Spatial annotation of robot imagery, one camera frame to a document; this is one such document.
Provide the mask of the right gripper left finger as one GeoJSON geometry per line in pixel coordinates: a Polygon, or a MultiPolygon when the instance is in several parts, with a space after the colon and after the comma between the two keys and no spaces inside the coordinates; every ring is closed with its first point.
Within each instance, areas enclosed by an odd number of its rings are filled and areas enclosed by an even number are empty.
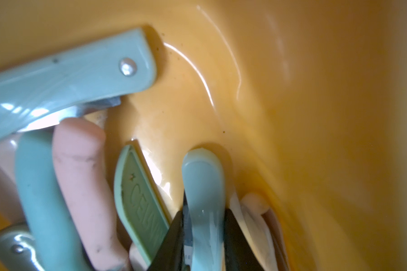
{"type": "Polygon", "coordinates": [[[184,268],[183,212],[178,211],[147,271],[182,271],[184,268]]]}

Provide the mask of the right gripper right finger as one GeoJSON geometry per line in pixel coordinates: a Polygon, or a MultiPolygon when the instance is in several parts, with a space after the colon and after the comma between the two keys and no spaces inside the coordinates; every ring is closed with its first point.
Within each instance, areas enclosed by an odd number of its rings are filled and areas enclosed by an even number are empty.
{"type": "Polygon", "coordinates": [[[230,209],[225,209],[223,237],[227,271],[263,271],[230,209]]]}

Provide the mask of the yellow plastic storage box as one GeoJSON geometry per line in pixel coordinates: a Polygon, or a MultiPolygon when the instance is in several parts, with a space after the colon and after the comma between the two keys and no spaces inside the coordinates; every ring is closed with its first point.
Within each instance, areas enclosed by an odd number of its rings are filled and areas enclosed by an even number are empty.
{"type": "Polygon", "coordinates": [[[261,192],[293,271],[407,271],[407,1],[0,1],[0,70],[141,27],[158,66],[108,111],[170,213],[213,150],[261,192]]]}

